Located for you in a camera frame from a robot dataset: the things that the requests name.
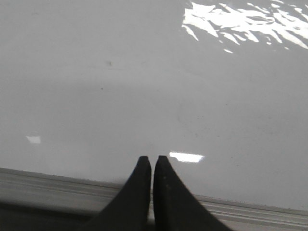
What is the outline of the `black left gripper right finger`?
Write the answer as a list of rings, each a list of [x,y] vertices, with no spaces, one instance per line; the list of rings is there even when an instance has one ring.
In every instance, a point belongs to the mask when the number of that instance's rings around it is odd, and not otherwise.
[[[197,201],[166,156],[159,156],[155,165],[153,204],[157,231],[231,230]]]

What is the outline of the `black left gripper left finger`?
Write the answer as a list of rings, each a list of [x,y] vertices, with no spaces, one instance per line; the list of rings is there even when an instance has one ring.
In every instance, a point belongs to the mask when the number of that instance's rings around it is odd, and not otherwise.
[[[83,231],[145,230],[150,203],[151,177],[148,157],[139,157],[132,174],[116,197],[81,229]]]

